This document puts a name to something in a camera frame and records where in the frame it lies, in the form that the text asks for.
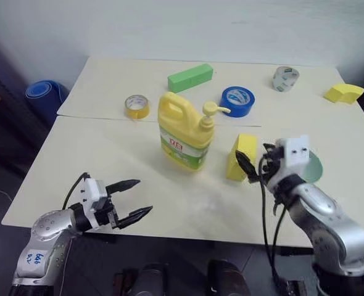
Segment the green label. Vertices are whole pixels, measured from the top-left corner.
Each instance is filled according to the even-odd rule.
[[[203,149],[197,149],[174,137],[163,128],[160,128],[160,137],[162,149],[170,157],[193,170],[201,167],[207,155],[208,146]]]

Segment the green foam block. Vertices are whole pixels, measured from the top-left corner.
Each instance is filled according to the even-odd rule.
[[[209,64],[202,64],[189,70],[179,72],[168,77],[168,90],[173,93],[184,91],[193,86],[212,79],[213,68]]]

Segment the yellow sponge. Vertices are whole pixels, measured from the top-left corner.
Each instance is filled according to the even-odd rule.
[[[326,94],[325,98],[333,103],[345,102],[352,104],[364,93],[364,88],[352,84],[336,84]]]
[[[243,181],[246,178],[246,174],[238,165],[236,150],[245,153],[249,157],[250,162],[255,165],[257,138],[251,134],[239,134],[228,156],[226,177],[235,181]]]

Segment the green plate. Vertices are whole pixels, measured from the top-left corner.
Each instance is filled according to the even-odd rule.
[[[302,178],[307,183],[315,183],[317,182],[323,174],[323,166],[320,162],[319,158],[310,151],[310,162],[305,167],[305,170],[302,174]]]

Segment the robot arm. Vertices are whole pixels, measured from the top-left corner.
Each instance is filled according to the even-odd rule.
[[[76,183],[80,203],[49,212],[34,223],[30,241],[19,256],[10,296],[53,295],[53,285],[63,271],[73,238],[107,224],[112,228],[125,228],[152,209],[141,208],[124,219],[118,219],[111,194],[127,190],[139,180],[121,181],[105,187],[102,181],[92,179],[88,174],[83,176],[83,180]]]
[[[279,139],[264,145],[263,179],[290,217],[308,236],[315,255],[318,290],[323,295],[364,295],[364,229],[351,220],[335,200],[302,174],[309,161],[308,136]],[[254,166],[242,152],[236,152],[250,182],[259,180]]]

